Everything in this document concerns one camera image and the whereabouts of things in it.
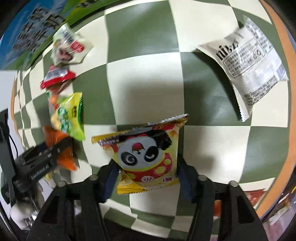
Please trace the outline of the orange chip packet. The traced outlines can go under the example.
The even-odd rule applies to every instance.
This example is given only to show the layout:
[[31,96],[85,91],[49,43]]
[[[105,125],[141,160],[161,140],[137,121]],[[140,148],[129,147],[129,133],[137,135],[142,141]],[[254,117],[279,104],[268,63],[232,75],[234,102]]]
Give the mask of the orange chip packet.
[[[66,138],[70,138],[67,134],[53,129],[51,126],[46,125],[43,127],[45,143],[48,148],[53,147]],[[76,171],[76,164],[74,162],[72,139],[70,138],[64,147],[62,147],[57,157],[57,164],[66,168],[69,171]]]

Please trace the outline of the yellow panda snack packet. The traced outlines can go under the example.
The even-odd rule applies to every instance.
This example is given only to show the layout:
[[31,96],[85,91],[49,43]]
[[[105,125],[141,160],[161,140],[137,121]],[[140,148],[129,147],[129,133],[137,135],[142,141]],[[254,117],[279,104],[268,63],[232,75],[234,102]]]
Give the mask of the yellow panda snack packet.
[[188,114],[148,123],[132,130],[93,136],[120,166],[119,195],[147,192],[175,185],[179,132]]

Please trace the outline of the red small candy packet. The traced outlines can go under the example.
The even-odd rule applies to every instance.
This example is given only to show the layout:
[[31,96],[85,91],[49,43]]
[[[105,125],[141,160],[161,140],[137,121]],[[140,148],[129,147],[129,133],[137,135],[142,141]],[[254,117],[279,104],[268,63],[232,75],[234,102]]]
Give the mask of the red small candy packet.
[[74,79],[75,77],[76,74],[67,68],[60,68],[52,64],[41,81],[40,87],[41,89],[50,88],[53,85],[62,84],[68,80]]

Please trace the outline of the green candy ball packet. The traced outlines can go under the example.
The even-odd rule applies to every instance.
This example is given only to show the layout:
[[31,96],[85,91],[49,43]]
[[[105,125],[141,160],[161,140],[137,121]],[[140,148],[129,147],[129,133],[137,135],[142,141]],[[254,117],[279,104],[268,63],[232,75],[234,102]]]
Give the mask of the green candy ball packet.
[[75,92],[65,97],[48,92],[50,122],[55,130],[69,135],[77,141],[84,141],[83,94]]

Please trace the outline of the white printed snack packet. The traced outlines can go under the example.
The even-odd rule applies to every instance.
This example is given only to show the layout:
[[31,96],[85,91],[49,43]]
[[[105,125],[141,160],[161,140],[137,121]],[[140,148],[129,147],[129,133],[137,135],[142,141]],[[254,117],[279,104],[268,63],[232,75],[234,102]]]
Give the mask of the white printed snack packet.
[[227,37],[197,46],[226,73],[239,106],[242,121],[253,106],[280,81],[287,71],[271,41],[247,16],[244,25]]

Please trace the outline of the white red small snack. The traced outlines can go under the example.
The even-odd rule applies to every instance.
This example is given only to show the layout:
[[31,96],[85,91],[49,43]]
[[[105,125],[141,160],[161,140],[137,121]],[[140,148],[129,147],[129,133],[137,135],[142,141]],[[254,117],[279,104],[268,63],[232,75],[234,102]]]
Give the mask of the white red small snack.
[[93,47],[90,41],[74,33],[65,23],[53,35],[51,59],[55,66],[79,64]]

